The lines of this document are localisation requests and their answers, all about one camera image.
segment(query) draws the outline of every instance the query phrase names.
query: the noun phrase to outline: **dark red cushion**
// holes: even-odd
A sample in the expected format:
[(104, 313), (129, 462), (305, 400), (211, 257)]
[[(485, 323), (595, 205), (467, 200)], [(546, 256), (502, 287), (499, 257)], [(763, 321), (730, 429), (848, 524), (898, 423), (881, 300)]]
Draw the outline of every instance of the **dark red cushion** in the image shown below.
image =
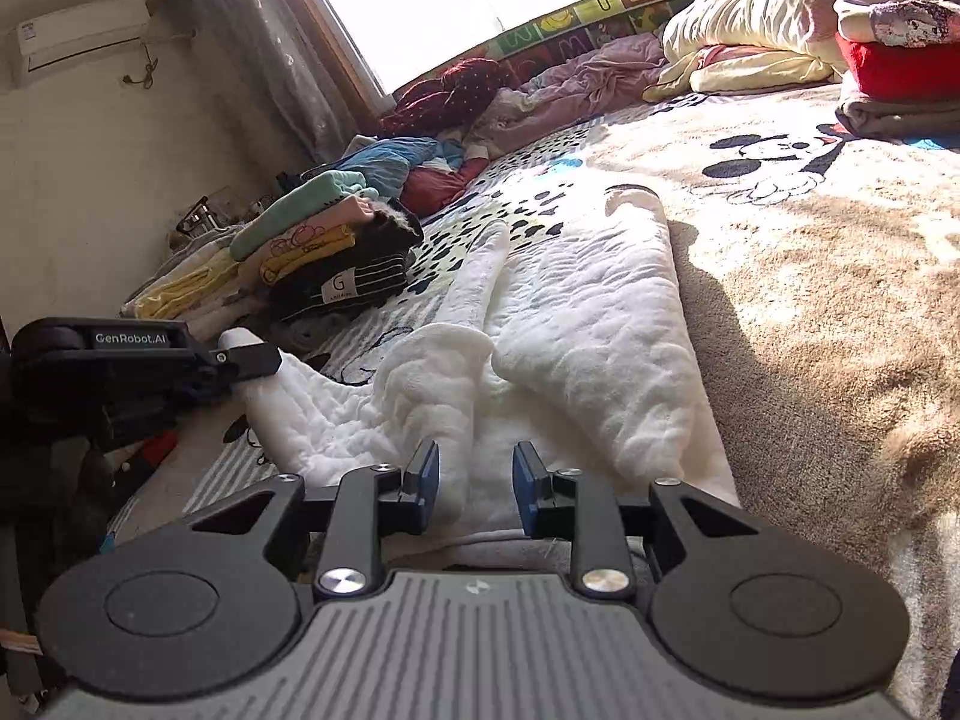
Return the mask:
[(380, 120), (380, 133), (386, 137), (433, 136), (450, 127), (470, 124), (508, 80), (500, 64), (492, 59), (465, 59), (439, 79), (421, 81), (407, 90), (397, 107)]
[(885, 103), (960, 100), (960, 44), (904, 49), (882, 43), (837, 43), (861, 92)]

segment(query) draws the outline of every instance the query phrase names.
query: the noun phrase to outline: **blue cloth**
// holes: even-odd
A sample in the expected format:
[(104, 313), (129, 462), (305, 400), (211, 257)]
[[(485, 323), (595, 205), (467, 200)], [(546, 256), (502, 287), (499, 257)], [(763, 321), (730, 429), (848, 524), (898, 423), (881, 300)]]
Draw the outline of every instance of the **blue cloth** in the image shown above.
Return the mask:
[(438, 146), (440, 150), (436, 156), (443, 157), (453, 170), (464, 167), (464, 147), (457, 141), (443, 141), (443, 143), (438, 143)]
[(367, 186), (376, 189), (381, 197), (397, 199), (403, 184), (410, 175), (410, 163), (400, 156), (383, 154), (371, 156), (359, 165), (350, 165), (351, 170), (361, 173)]
[[(304, 173), (304, 178), (314, 178), (327, 170), (356, 170), (381, 197), (397, 199), (410, 170), (434, 157), (443, 157), (453, 170), (459, 170), (464, 164), (464, 148), (456, 141), (440, 143), (436, 138), (387, 138), (329, 165), (314, 167)], [(405, 162), (406, 172), (398, 160)]]

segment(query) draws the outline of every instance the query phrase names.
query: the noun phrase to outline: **wall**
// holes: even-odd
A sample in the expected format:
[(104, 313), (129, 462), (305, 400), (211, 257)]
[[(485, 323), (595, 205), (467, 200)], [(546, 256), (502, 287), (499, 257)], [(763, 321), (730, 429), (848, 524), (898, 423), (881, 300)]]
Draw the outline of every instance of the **wall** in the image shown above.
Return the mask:
[(218, 113), (185, 42), (124, 50), (0, 93), (0, 316), (113, 316), (167, 256), (166, 234), (229, 185), (273, 191)]

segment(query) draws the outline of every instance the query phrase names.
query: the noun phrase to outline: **mickey mouse print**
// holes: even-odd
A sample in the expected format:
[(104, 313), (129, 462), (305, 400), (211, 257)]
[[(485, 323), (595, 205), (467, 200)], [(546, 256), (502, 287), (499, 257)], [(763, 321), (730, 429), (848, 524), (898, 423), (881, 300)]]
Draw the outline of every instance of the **mickey mouse print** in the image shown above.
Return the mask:
[(815, 132), (734, 135), (710, 144), (722, 159), (703, 168), (721, 183), (697, 188), (735, 204), (776, 205), (811, 193), (827, 178), (844, 146), (856, 140), (841, 124), (819, 124)]

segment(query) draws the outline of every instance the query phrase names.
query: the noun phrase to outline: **red cloth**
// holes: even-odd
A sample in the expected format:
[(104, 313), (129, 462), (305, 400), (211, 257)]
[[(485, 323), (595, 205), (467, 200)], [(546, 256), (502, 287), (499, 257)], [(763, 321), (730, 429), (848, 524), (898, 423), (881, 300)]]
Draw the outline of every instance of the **red cloth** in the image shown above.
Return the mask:
[(863, 94), (885, 103), (960, 98), (960, 44), (904, 49), (882, 43), (837, 43)]
[(476, 119), (496, 90), (510, 85), (510, 73), (492, 59), (465, 59), (438, 79), (414, 84), (397, 107), (380, 119), (385, 138), (430, 136)]
[(486, 157), (474, 157), (464, 160), (457, 172), (414, 167), (403, 184), (400, 204), (420, 218), (435, 214), (457, 199), (489, 163)]

